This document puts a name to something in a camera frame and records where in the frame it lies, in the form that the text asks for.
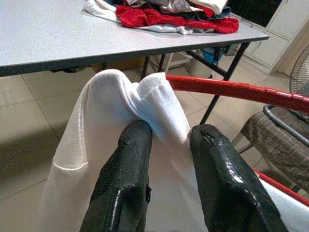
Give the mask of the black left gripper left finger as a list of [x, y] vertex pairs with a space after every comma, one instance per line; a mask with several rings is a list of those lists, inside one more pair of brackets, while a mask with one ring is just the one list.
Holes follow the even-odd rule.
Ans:
[[133, 121], [125, 127], [118, 147], [100, 171], [82, 232], [145, 230], [152, 141], [152, 130], [145, 121]]

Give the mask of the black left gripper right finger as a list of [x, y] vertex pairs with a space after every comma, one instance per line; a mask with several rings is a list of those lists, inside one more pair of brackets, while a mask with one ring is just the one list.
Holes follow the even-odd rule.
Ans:
[[258, 176], [215, 126], [193, 127], [190, 150], [210, 232], [287, 231]]

